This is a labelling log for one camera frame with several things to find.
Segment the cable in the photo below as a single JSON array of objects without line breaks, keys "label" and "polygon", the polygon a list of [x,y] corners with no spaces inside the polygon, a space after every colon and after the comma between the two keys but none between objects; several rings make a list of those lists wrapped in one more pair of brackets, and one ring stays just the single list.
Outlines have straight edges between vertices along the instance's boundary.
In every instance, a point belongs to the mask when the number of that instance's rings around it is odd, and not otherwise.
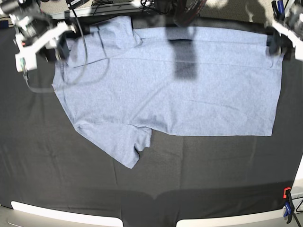
[{"label": "cable", "polygon": [[[77,17],[77,14],[75,13],[75,10],[72,9],[72,12],[74,13],[74,16],[76,18],[76,21],[77,21],[77,24],[78,24],[78,27],[79,27],[79,31],[80,31],[80,34],[81,34],[81,37],[82,37],[82,40],[83,40],[83,45],[84,45],[84,49],[85,49],[85,63],[83,65],[83,69],[82,69],[82,72],[80,74],[80,76],[78,76],[71,84],[70,86],[76,84],[79,79],[83,76],[84,74],[84,71],[86,70],[86,67],[87,67],[87,62],[88,62],[88,51],[87,51],[87,47],[86,47],[86,42],[85,42],[85,38],[84,38],[84,34],[83,34],[83,30],[81,28],[81,25],[80,25],[80,22],[79,22],[79,19]],[[54,92],[54,89],[52,87],[48,87],[48,88],[36,88],[36,87],[31,87],[28,83],[28,73],[27,71],[24,73],[23,75],[24,79],[25,79],[25,82],[27,84],[27,87],[34,93],[39,93],[39,94],[47,94],[47,93],[53,93]],[[69,86],[63,86],[63,87],[59,87],[57,90],[60,90],[60,89],[63,89],[63,88],[68,88]]]},{"label": "cable", "polygon": [[293,216],[294,216],[294,219],[295,219],[298,227],[302,227],[301,224],[300,224],[300,222],[299,222],[299,220],[298,220],[298,218],[297,218],[297,216],[296,216],[296,214],[294,212],[293,212]]},{"label": "cable", "polygon": [[110,0],[93,0],[92,3],[91,3],[91,6],[97,6],[94,13],[93,13],[93,16],[95,15],[97,9],[100,7],[100,6],[104,6],[104,5],[107,5],[107,4],[113,4],[114,2],[113,1],[110,1]]},{"label": "cable", "polygon": [[300,208],[300,206],[302,205],[302,203],[303,203],[303,199],[301,200],[301,202],[299,203],[299,205],[297,206],[297,208],[295,209],[295,211],[297,212],[297,213],[302,213],[303,212],[303,210],[298,210],[299,208]]},{"label": "cable", "polygon": [[82,36],[83,45],[84,45],[84,50],[85,50],[85,63],[84,63],[84,65],[83,65],[82,72],[81,72],[80,76],[78,76],[78,77],[73,81],[73,83],[72,83],[72,84],[76,84],[76,83],[79,81],[79,79],[83,76],[84,71],[86,70],[87,62],[88,62],[88,52],[87,52],[86,42],[85,42],[84,34],[83,34],[83,31],[82,31],[82,28],[81,28],[79,19],[78,19],[78,17],[77,17],[77,14],[75,13],[75,10],[74,10],[74,9],[72,9],[72,12],[73,12],[74,15],[75,15],[75,18],[76,18],[76,21],[77,21],[77,24],[78,24],[78,27],[79,27],[80,34],[81,34],[81,36]]},{"label": "cable", "polygon": [[139,10],[141,10],[142,12],[144,12],[145,10],[152,10],[152,11],[155,11],[157,13],[159,13],[160,15],[166,15],[169,13],[170,11],[170,7],[168,7],[168,10],[167,12],[161,12],[160,10],[157,10],[155,7],[154,7],[154,0],[140,0],[140,3],[142,6],[139,7]]},{"label": "cable", "polygon": [[289,0],[287,0],[287,2],[286,2],[285,7],[284,7],[284,10],[286,9],[286,6],[287,6],[288,2],[289,2]]}]

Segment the shirt sleeve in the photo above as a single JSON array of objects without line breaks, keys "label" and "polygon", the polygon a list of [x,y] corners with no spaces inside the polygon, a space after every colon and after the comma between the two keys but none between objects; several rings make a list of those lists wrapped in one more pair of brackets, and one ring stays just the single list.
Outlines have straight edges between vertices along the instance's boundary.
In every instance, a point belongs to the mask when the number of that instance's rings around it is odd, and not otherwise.
[{"label": "shirt sleeve", "polygon": [[138,151],[151,144],[150,128],[129,124],[83,124],[76,131],[130,169],[139,160]]}]

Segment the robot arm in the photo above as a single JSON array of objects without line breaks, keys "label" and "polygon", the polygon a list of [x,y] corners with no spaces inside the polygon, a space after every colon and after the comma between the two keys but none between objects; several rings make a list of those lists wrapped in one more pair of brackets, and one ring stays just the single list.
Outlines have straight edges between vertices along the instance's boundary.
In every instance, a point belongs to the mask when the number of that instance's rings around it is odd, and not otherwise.
[{"label": "robot arm", "polygon": [[68,57],[64,34],[76,33],[78,27],[75,24],[54,22],[33,0],[6,0],[0,4],[1,15],[9,15],[17,28],[15,44],[20,51],[16,54],[18,72],[27,74],[27,71],[37,69],[37,53],[45,56],[48,61]]},{"label": "robot arm", "polygon": [[295,58],[303,61],[303,7],[300,4],[288,6],[288,17],[275,18],[271,26],[276,30],[274,33],[275,41],[274,52],[271,54],[279,54],[284,48],[295,49]]}]

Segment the metal frame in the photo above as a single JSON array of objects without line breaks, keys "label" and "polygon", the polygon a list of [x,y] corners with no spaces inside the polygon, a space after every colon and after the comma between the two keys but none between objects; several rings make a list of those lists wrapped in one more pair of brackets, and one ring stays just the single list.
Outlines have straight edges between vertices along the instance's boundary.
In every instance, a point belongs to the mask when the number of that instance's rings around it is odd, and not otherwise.
[{"label": "metal frame", "polygon": [[[75,9],[75,12],[78,17],[89,17],[92,16],[95,12],[96,8],[85,7],[80,9]],[[136,7],[132,2],[124,2],[124,3],[114,3],[108,4],[104,6],[99,6],[95,12],[95,16],[99,15],[109,15],[109,14],[122,14],[122,13],[133,13],[133,12],[141,12],[138,7]],[[53,13],[50,14],[53,19],[64,19],[68,17],[74,17],[74,14],[71,10],[61,12],[61,13]]]}]

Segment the t-shirt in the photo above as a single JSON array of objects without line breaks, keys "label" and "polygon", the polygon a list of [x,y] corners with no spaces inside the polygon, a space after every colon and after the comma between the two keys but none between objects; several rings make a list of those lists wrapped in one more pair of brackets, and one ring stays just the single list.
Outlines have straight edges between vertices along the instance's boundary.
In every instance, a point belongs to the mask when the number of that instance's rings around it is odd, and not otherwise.
[{"label": "t-shirt", "polygon": [[128,168],[152,129],[177,136],[270,136],[282,57],[267,36],[210,27],[132,29],[116,17],[69,40],[53,87],[75,130]]}]

